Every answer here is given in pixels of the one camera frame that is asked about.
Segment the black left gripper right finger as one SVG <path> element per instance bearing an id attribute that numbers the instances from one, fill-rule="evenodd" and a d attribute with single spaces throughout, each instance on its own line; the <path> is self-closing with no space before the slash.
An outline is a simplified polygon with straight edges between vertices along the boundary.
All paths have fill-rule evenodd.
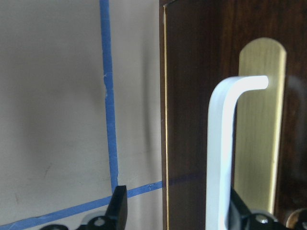
<path id="1" fill-rule="evenodd" d="M 238 193 L 231 188 L 230 205 L 228 211 L 229 230 L 248 230 L 251 211 L 240 198 Z"/>

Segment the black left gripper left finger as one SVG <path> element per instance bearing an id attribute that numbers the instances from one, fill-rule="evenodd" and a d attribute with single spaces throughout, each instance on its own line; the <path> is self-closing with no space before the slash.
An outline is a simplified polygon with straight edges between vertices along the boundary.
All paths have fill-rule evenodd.
<path id="1" fill-rule="evenodd" d="M 108 230 L 124 230 L 127 222 L 127 187 L 119 185 L 115 188 L 107 207 Z"/>

